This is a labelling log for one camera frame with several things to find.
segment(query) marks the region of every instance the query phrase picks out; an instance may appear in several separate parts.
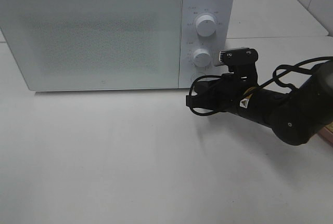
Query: white microwave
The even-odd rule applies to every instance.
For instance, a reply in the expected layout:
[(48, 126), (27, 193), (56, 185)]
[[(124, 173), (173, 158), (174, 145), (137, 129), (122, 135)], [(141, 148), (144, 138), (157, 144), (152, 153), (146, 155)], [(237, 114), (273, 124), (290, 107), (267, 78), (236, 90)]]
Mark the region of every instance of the white microwave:
[(233, 0), (0, 0), (32, 91), (188, 88), (221, 74)]

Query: black cable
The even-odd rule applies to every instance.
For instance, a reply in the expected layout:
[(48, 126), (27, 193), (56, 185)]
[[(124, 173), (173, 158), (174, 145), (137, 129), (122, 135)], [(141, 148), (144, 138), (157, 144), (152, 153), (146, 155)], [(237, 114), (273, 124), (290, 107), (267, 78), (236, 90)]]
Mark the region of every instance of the black cable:
[[(271, 84), (272, 82), (276, 82), (279, 78), (281, 78), (281, 77), (287, 75), (289, 72), (295, 71), (295, 70), (296, 70), (295, 68), (299, 68), (299, 67), (302, 66), (302, 65), (309, 64), (309, 63), (313, 63), (313, 62), (318, 62), (318, 61), (333, 61), (333, 56), (329, 56), (329, 57), (318, 57), (318, 58), (313, 58), (313, 59), (304, 60), (304, 61), (299, 62), (299, 63), (297, 63), (297, 64), (295, 64), (295, 65), (292, 65), (292, 66), (290, 66), (290, 67), (285, 67), (287, 70), (285, 70), (284, 72), (281, 72), (279, 75), (276, 75), (276, 71), (277, 71), (277, 70), (283, 69), (283, 68), (278, 69), (278, 68), (279, 68), (279, 67), (278, 67), (278, 68), (274, 71), (274, 73), (273, 73), (273, 78), (272, 78), (272, 79), (266, 81), (265, 83), (263, 83), (262, 85), (256, 87), (255, 89), (253, 89), (253, 90), (251, 90), (251, 91), (249, 91), (249, 92), (243, 94), (242, 96), (240, 96), (240, 97), (238, 97), (238, 98), (236, 98), (236, 99), (234, 99), (234, 100), (231, 100), (231, 102), (224, 104), (223, 106), (219, 107), (219, 108), (216, 109), (216, 110), (213, 110), (213, 111), (210, 111), (210, 112), (206, 112), (206, 113), (201, 113), (201, 112), (197, 112), (196, 110), (194, 110), (193, 107), (189, 107), (189, 108), (190, 108), (190, 110), (191, 110), (194, 114), (196, 114), (196, 115), (198, 115), (198, 116), (210, 116), (210, 115), (214, 115), (214, 114), (216, 114), (216, 113), (219, 113), (219, 112), (221, 112), (221, 111), (225, 111), (226, 109), (228, 109), (229, 107), (231, 107), (235, 102), (239, 102), (239, 101), (241, 101), (242, 99), (246, 98), (247, 96), (249, 96), (249, 95), (251, 95), (251, 94), (257, 92), (258, 90), (263, 89), (264, 87), (266, 87), (267, 85)], [(192, 83), (192, 85), (191, 85), (191, 88), (190, 88), (189, 93), (188, 93), (189, 96), (192, 96), (192, 91), (193, 91), (193, 89), (194, 89), (195, 84), (196, 84), (199, 80), (201, 80), (201, 79), (203, 79), (203, 78), (221, 78), (221, 76), (216, 76), (216, 75), (205, 75), (205, 76), (201, 76), (201, 77), (197, 78), (196, 80), (193, 81), (193, 83)], [(217, 83), (211, 85), (211, 86), (208, 87), (205, 91), (203, 91), (202, 93), (200, 93), (200, 94), (197, 95), (197, 96), (201, 96), (201, 95), (207, 93), (208, 91), (210, 91), (211, 89), (213, 89), (213, 88), (214, 88), (215, 86), (217, 86), (218, 84), (219, 84), (219, 83), (217, 82)]]

